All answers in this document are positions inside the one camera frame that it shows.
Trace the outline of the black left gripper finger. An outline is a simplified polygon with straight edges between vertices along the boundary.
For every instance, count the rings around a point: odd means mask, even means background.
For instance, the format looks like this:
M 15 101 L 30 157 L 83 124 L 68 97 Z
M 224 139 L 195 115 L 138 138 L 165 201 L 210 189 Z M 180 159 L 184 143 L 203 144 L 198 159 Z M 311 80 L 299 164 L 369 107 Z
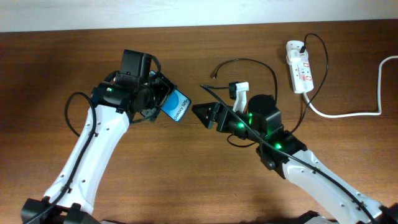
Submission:
M 162 112 L 163 105 L 160 106 L 153 106 L 153 107 L 148 107 L 145 106 L 141 110 L 141 115 L 143 116 L 142 120 L 143 121 L 150 121 L 154 122 L 159 114 Z
M 150 87 L 155 93 L 172 93 L 177 85 L 165 77 L 162 73 L 150 73 Z

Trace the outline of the blue Galaxy smartphone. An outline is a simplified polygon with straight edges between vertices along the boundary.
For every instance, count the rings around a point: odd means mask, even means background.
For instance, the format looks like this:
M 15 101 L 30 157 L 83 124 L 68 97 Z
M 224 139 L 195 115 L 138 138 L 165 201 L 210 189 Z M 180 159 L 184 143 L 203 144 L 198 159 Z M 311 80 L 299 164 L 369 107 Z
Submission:
M 169 97 L 166 99 L 162 111 L 175 122 L 179 122 L 189 109 L 190 104 L 191 100 L 177 88 L 172 93 L 169 93 Z

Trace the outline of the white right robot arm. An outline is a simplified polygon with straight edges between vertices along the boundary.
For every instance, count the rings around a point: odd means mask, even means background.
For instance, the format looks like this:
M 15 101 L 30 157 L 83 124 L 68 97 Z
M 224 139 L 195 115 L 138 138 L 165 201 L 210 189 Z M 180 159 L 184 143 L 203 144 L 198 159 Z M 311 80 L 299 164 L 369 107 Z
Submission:
M 397 205 L 386 207 L 356 190 L 324 166 L 307 146 L 284 130 L 280 111 L 270 95 L 256 95 L 246 112 L 234 112 L 221 99 L 193 105 L 208 129 L 258 143 L 261 162 L 300 187 L 338 223 L 397 223 Z

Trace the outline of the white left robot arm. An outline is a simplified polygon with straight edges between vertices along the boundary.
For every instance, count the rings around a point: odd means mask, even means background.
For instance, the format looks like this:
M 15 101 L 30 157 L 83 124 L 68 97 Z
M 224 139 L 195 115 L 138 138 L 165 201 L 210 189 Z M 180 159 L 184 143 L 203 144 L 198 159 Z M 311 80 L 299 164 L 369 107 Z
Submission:
M 160 68 L 155 56 L 124 50 L 121 68 L 84 95 L 90 107 L 75 147 L 43 198 L 27 199 L 23 223 L 97 223 L 96 193 L 116 145 L 133 124 L 155 121 L 177 89 Z

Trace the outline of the white charger plug adapter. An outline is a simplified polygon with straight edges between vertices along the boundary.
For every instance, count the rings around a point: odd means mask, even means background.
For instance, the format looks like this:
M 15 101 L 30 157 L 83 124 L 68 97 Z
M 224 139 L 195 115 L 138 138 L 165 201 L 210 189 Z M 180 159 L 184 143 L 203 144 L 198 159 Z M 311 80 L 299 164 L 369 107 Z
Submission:
M 290 49 L 287 51 L 286 60 L 289 65 L 304 63 L 308 60 L 308 52 L 306 50 L 301 52 L 300 49 Z

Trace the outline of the white power strip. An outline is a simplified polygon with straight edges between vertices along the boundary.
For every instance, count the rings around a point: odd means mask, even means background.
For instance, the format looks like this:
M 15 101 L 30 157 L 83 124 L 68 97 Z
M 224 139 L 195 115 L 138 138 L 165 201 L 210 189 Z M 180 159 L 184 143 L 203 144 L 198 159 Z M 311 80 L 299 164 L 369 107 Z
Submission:
M 300 51 L 303 52 L 306 50 L 303 46 L 304 43 L 302 41 L 290 40 L 286 44 L 286 51 L 290 49 L 300 49 Z M 314 85 L 308 60 L 304 63 L 289 65 L 289 69 L 294 93 L 302 94 L 313 90 Z

